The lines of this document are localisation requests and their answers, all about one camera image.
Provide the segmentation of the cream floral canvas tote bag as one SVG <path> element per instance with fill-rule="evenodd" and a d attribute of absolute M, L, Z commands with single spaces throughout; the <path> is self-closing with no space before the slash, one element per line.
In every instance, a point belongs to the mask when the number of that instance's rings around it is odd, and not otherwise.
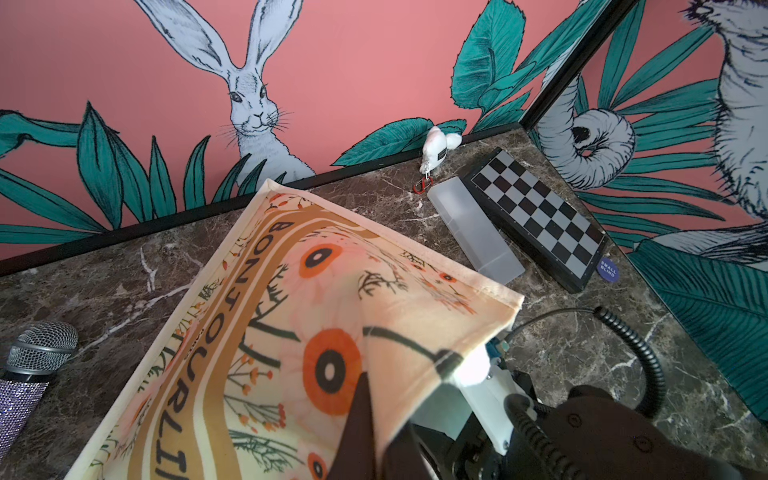
<path fill-rule="evenodd" d="M 523 296 L 267 181 L 69 470 L 72 479 L 328 479 L 368 375 L 376 478 L 440 386 L 487 371 Z"/>

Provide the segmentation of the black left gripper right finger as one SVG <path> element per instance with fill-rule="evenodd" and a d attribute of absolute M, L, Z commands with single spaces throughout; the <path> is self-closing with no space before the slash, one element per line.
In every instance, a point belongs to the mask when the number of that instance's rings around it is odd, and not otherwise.
<path fill-rule="evenodd" d="M 431 464 L 422 455 L 419 437 L 407 422 L 387 447 L 382 461 L 385 480 L 438 479 Z"/>

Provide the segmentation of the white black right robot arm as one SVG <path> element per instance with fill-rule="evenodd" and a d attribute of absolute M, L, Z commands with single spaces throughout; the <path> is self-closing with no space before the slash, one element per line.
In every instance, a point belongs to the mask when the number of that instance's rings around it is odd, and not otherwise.
<path fill-rule="evenodd" d="M 632 351 L 645 388 L 629 408 L 607 391 L 577 385 L 556 407 L 531 377 L 490 360 L 486 379 L 441 387 L 413 419 L 434 479 L 764 479 L 766 473 L 680 447 L 652 424 L 667 391 L 649 344 L 605 307 L 591 310 Z"/>

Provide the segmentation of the translucent white pencil case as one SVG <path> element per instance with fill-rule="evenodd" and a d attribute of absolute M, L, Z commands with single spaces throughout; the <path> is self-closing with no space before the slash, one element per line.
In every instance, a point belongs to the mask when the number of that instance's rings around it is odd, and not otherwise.
<path fill-rule="evenodd" d="M 520 260 L 458 177 L 432 186 L 427 196 L 478 273 L 503 285 L 525 273 Z"/>

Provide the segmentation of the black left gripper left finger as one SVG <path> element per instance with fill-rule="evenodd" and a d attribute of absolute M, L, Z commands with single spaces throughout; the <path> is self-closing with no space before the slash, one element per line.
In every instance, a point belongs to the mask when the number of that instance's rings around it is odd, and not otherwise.
<path fill-rule="evenodd" d="M 330 480 L 376 478 L 373 418 L 368 375 L 357 382 L 338 451 L 328 474 Z"/>

